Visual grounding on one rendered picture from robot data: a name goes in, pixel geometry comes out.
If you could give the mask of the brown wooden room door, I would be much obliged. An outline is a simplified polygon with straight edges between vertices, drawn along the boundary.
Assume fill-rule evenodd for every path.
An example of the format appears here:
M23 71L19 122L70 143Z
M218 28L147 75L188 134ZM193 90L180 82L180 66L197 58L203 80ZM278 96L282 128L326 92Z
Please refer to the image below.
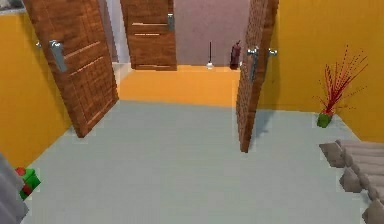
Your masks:
M22 0L78 137L118 101L98 0ZM60 72L49 41L63 44Z
M168 30L167 14L174 0L120 0L131 68L176 71L176 36Z
M236 100L236 115L240 151L249 150L260 92L268 64L268 49L275 25L279 0L250 0L248 24L245 32L244 53ZM249 80L252 58L248 49L260 48L258 66L253 82Z

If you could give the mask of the red plant in green pot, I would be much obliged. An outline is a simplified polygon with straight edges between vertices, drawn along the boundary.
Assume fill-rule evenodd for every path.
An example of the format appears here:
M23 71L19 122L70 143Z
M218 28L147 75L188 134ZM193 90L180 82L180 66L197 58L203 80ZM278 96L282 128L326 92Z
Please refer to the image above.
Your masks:
M349 108L340 102L365 89L365 86L360 86L351 92L348 91L352 82L367 68L367 59L368 56L363 50L350 54L349 46L346 46L340 61L325 65L324 78L319 81L324 96L317 96L322 105L316 121L318 127L327 128L337 110Z

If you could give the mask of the green and red box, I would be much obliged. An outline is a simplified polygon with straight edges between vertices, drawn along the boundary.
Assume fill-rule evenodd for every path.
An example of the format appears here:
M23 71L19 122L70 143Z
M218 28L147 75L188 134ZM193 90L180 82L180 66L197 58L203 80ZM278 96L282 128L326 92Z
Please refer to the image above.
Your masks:
M19 194L23 200L25 200L41 183L36 171L32 168L18 167L15 169L17 174L24 181L24 185Z

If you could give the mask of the black and white toilet brush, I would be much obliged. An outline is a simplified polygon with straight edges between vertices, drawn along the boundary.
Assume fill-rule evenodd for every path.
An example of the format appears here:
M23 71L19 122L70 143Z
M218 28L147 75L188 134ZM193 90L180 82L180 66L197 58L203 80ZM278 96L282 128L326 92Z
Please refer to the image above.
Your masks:
M212 42L210 41L209 42L209 58L208 58L208 62L206 64L206 68L208 70L211 70L213 69L214 65L212 63Z

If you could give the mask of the grey ribbed sofa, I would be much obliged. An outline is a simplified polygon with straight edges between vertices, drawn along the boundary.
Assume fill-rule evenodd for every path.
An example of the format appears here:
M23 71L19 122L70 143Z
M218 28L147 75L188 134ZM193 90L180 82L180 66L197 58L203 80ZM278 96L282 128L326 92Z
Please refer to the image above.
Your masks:
M331 167L344 169L339 183L345 192L368 192L365 224L384 224L384 143L336 140L319 148Z

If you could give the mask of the dark red fire extinguisher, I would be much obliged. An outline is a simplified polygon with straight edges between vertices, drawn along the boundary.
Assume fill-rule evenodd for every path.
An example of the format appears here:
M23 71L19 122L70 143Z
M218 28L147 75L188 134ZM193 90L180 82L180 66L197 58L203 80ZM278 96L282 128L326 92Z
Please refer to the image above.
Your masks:
M231 49L230 69L236 70L239 66L239 57L241 52L240 41L237 41Z

